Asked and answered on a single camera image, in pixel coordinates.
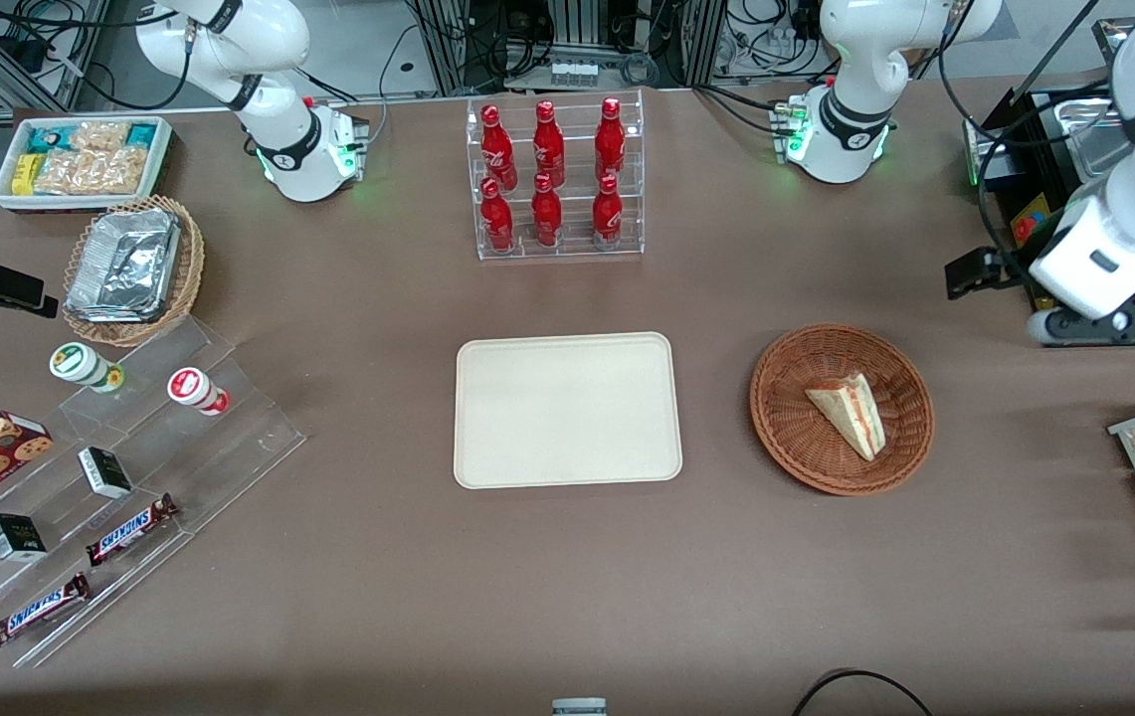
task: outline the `round wicker basket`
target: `round wicker basket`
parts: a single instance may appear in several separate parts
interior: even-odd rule
[[[885,427],[885,449],[868,462],[809,402],[807,386],[863,372]],[[934,439],[934,404],[906,355],[882,338],[814,323],[772,343],[753,371],[753,427],[789,474],[832,495],[873,495],[922,466]]]
[[[200,236],[200,227],[195,226],[188,210],[182,208],[177,201],[165,196],[149,196],[148,199],[129,201],[129,203],[112,207],[108,212],[129,213],[141,212],[144,209],[166,209],[167,212],[176,213],[182,219],[179,254],[173,264],[168,308],[158,321],[150,323],[91,323],[76,320],[64,311],[64,320],[68,321],[68,326],[72,326],[72,330],[76,331],[81,338],[116,345],[118,348],[134,348],[135,345],[163,330],[166,326],[170,326],[174,321],[188,314],[191,305],[195,303],[195,294],[199,294],[200,290],[200,271],[204,270],[204,239]],[[64,292],[72,289],[72,279],[76,276],[76,268],[81,264],[81,253],[84,251],[85,239],[90,236],[92,226],[91,222],[81,231],[81,239],[76,242],[76,249],[72,250],[72,260],[68,261],[67,270],[62,272]]]

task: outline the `brown tablecloth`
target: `brown tablecloth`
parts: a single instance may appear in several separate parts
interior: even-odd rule
[[[1004,84],[959,86],[989,109]],[[850,186],[690,92],[645,99],[648,253],[568,267],[476,259],[462,101],[394,106],[367,182],[314,205],[230,113],[171,115],[197,315],[313,437],[48,664],[0,667],[0,713],[784,713],[839,666],[935,711],[1135,711],[1135,485],[1104,432],[1135,415],[1135,349],[1035,348],[1018,292],[945,302],[943,264],[985,236],[941,87],[909,87]],[[84,222],[0,212],[0,261],[61,294]],[[934,453],[894,492],[813,492],[753,435],[754,361],[816,321],[930,382]],[[462,344],[637,330],[672,342],[680,477],[454,482]],[[68,338],[0,310],[0,407],[70,394],[44,368]],[[907,704],[841,683],[808,713],[868,707]]]

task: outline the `snickers bar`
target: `snickers bar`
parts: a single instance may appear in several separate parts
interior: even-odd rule
[[[176,515],[176,513],[177,506],[173,504],[173,498],[166,492],[155,503],[149,504],[148,509],[143,509],[138,515],[134,515],[133,519],[125,522],[124,525],[109,531],[108,536],[86,547],[85,553],[90,554],[90,566],[96,567],[102,565],[111,554],[129,547],[134,540],[149,533],[154,527]]]
[[[76,572],[76,575],[72,576],[72,581],[62,584],[61,588],[28,604],[20,612],[12,613],[9,620],[0,620],[0,647],[8,640],[16,639],[23,630],[28,629],[32,624],[41,620],[49,620],[54,612],[59,612],[78,599],[90,599],[90,582],[81,572]]]

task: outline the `red bottle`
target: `red bottle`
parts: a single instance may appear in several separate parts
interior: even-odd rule
[[[536,170],[547,172],[555,187],[568,180],[568,152],[563,146],[563,130],[554,119],[553,101],[536,102],[536,135],[531,137],[536,149]]]
[[[563,235],[563,204],[547,172],[536,176],[536,195],[531,197],[531,216],[536,218],[536,241],[545,249],[558,245]]]
[[[608,96],[603,100],[603,121],[594,135],[594,172],[598,180],[607,172],[619,176],[624,168],[624,126],[621,125],[621,101]]]
[[[484,118],[484,163],[488,175],[501,182],[501,191],[513,191],[519,186],[519,171],[513,168],[513,142],[501,126],[501,112],[486,104],[479,116]]]
[[[616,249],[621,242],[621,212],[624,203],[616,194],[616,176],[607,175],[598,182],[594,199],[594,245],[600,251]]]
[[[484,213],[484,230],[488,235],[491,251],[511,253],[513,251],[513,213],[510,212],[510,204],[501,196],[501,186],[495,182],[495,178],[484,177],[479,189],[484,192],[484,203],[479,205],[479,212]]]

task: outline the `sandwich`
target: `sandwich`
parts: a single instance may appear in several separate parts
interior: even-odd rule
[[[875,458],[885,448],[885,428],[863,373],[818,381],[807,388],[807,398],[864,460]]]

